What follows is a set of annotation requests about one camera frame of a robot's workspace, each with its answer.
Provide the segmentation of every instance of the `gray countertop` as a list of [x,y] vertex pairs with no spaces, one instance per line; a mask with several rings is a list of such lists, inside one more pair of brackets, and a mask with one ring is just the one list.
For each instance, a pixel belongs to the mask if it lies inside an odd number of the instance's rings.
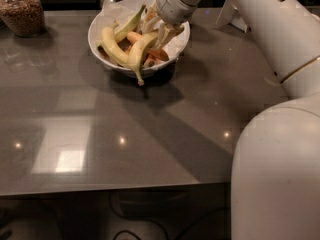
[[229,182],[241,130],[287,100],[250,33],[198,9],[178,62],[141,88],[91,54],[97,13],[0,29],[0,195]]

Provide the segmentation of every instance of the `floor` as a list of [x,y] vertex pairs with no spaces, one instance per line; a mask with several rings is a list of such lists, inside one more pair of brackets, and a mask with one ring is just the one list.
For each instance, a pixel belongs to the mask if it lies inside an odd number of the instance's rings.
[[0,240],[227,240],[228,191],[214,184],[2,197]]

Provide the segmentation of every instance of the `white bowl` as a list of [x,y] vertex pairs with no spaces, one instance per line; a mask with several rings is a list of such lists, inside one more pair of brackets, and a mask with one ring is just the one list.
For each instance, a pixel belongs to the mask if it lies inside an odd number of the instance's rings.
[[[123,1],[118,2],[118,4],[120,4],[126,8],[129,8],[130,10],[137,12],[140,9],[143,2],[145,2],[148,7],[151,5],[153,0],[123,0]],[[117,19],[116,18],[116,20],[120,24],[124,23],[124,19],[121,19],[121,18]],[[101,11],[95,17],[95,19],[92,21],[90,28],[89,28],[89,32],[88,32],[88,42],[89,42],[89,46],[91,48],[91,51],[103,63],[103,65],[107,69],[115,69],[115,70],[118,70],[118,71],[126,74],[127,76],[136,77],[135,73],[132,70],[112,63],[108,58],[105,58],[97,49],[97,42],[100,39],[100,33],[101,33],[102,28],[104,26],[106,26],[107,24],[111,25],[113,21],[114,21],[114,18],[109,17],[109,15],[108,15],[108,8],[107,7],[105,7],[103,9],[103,11]],[[163,62],[156,64],[152,67],[144,68],[142,70],[142,77],[149,77],[149,76],[153,75],[157,70],[166,67],[167,65],[175,62],[178,59],[180,53],[186,47],[186,45],[189,41],[189,37],[190,37],[189,23],[185,22],[185,23],[183,23],[183,25],[184,25],[184,31],[180,35],[174,37],[163,48],[168,53],[169,60],[163,61]]]

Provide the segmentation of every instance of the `fruit bowl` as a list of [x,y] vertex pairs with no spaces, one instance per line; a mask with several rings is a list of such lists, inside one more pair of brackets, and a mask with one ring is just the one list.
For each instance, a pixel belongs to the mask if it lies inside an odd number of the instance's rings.
[[[117,20],[120,25],[125,23],[129,15],[133,15],[139,11],[143,3],[146,3],[147,7],[149,7],[153,1],[154,0],[123,0],[118,2],[115,7],[105,4],[102,11],[92,21],[88,31],[89,46],[94,56],[102,62],[105,68],[117,70],[129,77],[136,77],[131,69],[113,63],[108,57],[99,52],[97,44],[100,40],[101,30],[105,26],[112,25],[114,20]],[[183,25],[184,31],[175,36],[165,47],[163,47],[163,50],[165,50],[169,56],[169,60],[161,61],[159,64],[155,64],[152,67],[143,68],[141,72],[143,78],[153,75],[159,69],[168,66],[178,59],[181,52],[185,49],[190,37],[189,23],[185,22]]]

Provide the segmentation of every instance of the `table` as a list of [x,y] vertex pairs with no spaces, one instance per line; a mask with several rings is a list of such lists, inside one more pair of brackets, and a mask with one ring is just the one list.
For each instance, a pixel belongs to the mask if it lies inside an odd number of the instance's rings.
[[286,101],[250,33],[198,9],[176,64],[146,79],[105,69],[98,11],[45,12],[47,33],[0,30],[0,196],[230,182],[242,129]]

